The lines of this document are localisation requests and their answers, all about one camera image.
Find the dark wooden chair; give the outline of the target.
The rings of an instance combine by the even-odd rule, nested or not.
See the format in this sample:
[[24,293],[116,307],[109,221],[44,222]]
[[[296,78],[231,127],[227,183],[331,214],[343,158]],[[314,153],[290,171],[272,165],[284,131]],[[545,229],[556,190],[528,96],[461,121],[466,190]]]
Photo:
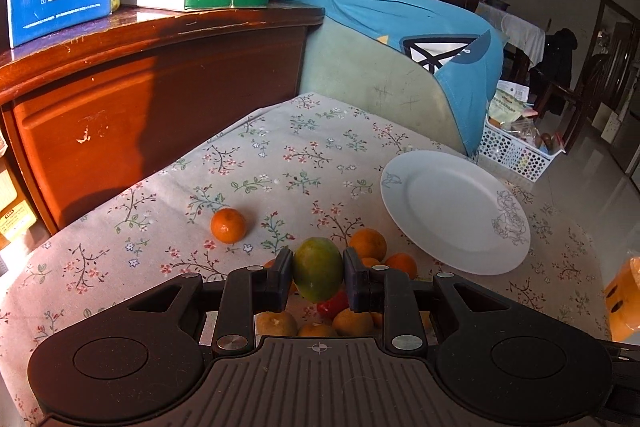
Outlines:
[[564,88],[559,83],[549,81],[548,88],[541,96],[536,98],[533,109],[539,118],[544,117],[549,109],[552,96],[562,98],[574,106],[574,113],[564,133],[560,136],[565,153],[570,153],[577,141],[582,127],[587,122],[589,113],[600,104],[600,98],[605,88],[606,69],[611,62],[607,53],[594,54],[588,60],[587,80],[582,90],[575,91]]

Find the white perforated basket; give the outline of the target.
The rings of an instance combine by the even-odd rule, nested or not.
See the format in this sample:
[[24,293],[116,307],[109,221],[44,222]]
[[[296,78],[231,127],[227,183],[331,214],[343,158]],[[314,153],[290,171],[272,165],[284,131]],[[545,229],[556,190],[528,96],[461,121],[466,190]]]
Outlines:
[[555,158],[565,153],[564,142],[559,133],[552,135],[550,144],[551,147],[544,142],[541,142],[540,147],[530,145],[486,120],[476,155],[518,174],[528,182],[535,183]]

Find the tangerine top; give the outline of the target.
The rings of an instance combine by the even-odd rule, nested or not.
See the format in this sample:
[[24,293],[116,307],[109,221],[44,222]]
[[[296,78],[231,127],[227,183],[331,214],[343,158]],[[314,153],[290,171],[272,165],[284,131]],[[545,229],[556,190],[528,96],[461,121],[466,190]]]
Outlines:
[[360,259],[383,261],[387,254],[385,237],[375,229],[364,228],[352,234],[348,246],[356,251]]

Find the pale green sofa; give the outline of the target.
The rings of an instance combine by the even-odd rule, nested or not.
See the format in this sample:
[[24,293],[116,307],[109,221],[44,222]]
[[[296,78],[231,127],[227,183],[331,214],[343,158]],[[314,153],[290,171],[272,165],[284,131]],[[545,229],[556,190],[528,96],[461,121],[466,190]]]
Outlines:
[[444,91],[410,58],[327,17],[305,44],[299,92],[314,92],[465,149]]

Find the brown kiwi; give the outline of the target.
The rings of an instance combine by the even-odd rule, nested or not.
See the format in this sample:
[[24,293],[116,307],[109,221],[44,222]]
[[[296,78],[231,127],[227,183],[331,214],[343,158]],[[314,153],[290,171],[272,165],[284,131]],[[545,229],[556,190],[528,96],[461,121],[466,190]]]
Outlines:
[[304,324],[298,330],[297,335],[299,337],[335,338],[337,337],[337,332],[329,324],[311,322]]
[[262,336],[295,337],[298,325],[288,311],[259,313],[256,317],[256,332]]

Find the orange plastic bag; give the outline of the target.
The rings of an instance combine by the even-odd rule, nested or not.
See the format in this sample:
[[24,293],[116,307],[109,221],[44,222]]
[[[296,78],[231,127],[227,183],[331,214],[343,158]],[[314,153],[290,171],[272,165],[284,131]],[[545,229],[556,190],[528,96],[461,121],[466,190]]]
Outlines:
[[639,332],[639,258],[626,260],[604,292],[611,337],[621,343]]

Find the large orange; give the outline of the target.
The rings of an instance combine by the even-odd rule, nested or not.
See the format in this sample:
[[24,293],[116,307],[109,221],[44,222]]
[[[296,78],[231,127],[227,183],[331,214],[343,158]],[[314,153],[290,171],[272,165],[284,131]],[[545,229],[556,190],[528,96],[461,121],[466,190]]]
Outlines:
[[340,336],[361,337],[373,333],[374,323],[369,312],[345,309],[335,315],[332,327]]

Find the small green fruit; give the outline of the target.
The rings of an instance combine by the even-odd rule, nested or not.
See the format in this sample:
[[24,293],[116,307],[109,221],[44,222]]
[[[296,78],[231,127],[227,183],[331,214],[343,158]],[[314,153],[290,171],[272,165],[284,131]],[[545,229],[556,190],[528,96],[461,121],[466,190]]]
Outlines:
[[332,298],[343,282],[343,258],[338,248],[323,237],[303,241],[294,253],[294,282],[299,295],[311,303]]

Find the red cherry tomato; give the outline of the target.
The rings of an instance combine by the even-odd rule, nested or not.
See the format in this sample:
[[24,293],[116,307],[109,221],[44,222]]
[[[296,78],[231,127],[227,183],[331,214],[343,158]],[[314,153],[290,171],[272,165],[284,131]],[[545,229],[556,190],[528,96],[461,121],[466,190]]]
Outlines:
[[348,308],[348,296],[344,289],[337,291],[330,299],[316,304],[317,313],[320,319],[325,322],[332,322],[337,314]]

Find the floral tablecloth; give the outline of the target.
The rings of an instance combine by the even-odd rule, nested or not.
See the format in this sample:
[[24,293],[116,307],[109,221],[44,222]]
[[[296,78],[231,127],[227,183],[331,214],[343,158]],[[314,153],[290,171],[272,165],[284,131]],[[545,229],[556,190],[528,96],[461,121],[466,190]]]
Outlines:
[[[67,225],[1,291],[1,375],[18,423],[42,418],[27,363],[43,340],[171,277],[195,272],[221,281],[311,237],[345,248],[364,228],[380,232],[390,254],[413,257],[421,279],[449,270],[400,231],[382,201],[385,166],[413,150],[464,158],[361,108],[304,94],[246,116]],[[525,211],[529,251],[509,273],[470,279],[608,337],[600,265],[586,232],[544,199],[498,180]],[[238,243],[210,231],[221,208],[246,219]]]

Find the lone small tangerine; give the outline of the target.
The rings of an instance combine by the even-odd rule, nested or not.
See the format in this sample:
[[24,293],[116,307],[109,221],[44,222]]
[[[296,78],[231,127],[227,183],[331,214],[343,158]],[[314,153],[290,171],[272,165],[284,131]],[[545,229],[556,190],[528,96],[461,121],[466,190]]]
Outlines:
[[218,241],[225,244],[238,243],[246,234],[247,222],[239,210],[221,208],[210,221],[210,231]]

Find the red wooden cabinet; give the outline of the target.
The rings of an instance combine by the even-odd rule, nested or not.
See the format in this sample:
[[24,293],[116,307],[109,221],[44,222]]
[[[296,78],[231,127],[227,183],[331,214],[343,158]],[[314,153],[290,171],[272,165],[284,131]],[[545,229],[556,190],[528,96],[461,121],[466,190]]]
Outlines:
[[121,9],[1,55],[1,128],[50,233],[296,95],[314,6]]

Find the white floral plate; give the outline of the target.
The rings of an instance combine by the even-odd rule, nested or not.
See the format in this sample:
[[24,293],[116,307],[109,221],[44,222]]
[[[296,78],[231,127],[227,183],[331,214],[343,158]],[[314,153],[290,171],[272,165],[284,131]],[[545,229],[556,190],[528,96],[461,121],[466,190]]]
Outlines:
[[528,254],[530,228],[522,205],[472,161],[413,150],[385,166],[380,187],[400,231],[452,269],[500,275],[515,270]]

